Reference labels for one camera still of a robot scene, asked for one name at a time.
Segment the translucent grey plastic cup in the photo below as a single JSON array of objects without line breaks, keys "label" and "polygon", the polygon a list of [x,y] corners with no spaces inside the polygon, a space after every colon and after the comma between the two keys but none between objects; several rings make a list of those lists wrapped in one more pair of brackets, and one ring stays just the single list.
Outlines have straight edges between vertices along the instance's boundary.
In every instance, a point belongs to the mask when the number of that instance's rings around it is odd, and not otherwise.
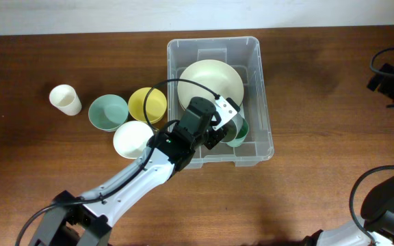
[{"label": "translucent grey plastic cup", "polygon": [[243,126],[243,120],[242,115],[238,113],[222,127],[226,130],[226,136],[221,140],[222,143],[228,143],[238,136]]}]

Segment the mint green plastic cup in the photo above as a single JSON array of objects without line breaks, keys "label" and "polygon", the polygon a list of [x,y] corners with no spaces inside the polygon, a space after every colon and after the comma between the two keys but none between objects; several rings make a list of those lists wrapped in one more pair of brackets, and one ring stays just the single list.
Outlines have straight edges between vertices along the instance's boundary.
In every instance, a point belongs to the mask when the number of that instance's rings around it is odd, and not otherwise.
[{"label": "mint green plastic cup", "polygon": [[249,132],[249,125],[245,118],[243,118],[242,126],[236,136],[236,138],[227,143],[228,146],[236,148],[239,147],[245,140]]}]

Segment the beige plate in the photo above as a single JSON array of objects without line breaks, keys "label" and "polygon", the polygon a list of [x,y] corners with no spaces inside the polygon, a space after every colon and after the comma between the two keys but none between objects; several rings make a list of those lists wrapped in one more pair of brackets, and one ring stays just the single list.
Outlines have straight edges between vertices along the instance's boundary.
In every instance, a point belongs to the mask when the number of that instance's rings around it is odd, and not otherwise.
[{"label": "beige plate", "polygon": [[[225,99],[231,98],[238,106],[242,104],[244,99],[244,85],[239,73],[222,61],[214,59],[197,61],[188,66],[180,78],[201,84]],[[212,93],[191,83],[179,81],[177,93],[179,102],[184,109],[196,96],[215,103]]]}]

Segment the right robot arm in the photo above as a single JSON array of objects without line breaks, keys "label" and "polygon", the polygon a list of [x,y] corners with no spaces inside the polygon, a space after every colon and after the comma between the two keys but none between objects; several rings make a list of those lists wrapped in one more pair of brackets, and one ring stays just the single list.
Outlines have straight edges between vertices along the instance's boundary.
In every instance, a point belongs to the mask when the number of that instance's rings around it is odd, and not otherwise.
[{"label": "right robot arm", "polygon": [[[371,91],[378,91],[393,100],[394,66],[384,64],[375,71],[367,84]],[[352,220],[333,230],[319,230],[305,237],[301,245],[394,245],[394,176],[376,185],[365,197],[360,216],[354,212],[354,198],[358,186],[366,177],[381,171],[394,170],[394,165],[370,169],[357,179],[350,193]]]}]

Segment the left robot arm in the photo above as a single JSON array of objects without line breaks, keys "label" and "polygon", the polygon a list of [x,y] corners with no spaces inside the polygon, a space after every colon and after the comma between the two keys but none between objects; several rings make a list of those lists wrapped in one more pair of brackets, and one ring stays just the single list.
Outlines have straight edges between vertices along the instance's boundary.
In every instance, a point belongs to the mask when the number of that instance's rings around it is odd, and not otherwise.
[{"label": "left robot arm", "polygon": [[230,98],[190,100],[179,120],[167,122],[143,153],[121,172],[79,197],[67,191],[33,218],[42,217],[30,245],[108,245],[116,222],[150,190],[189,165],[201,145],[213,148],[239,112]]}]

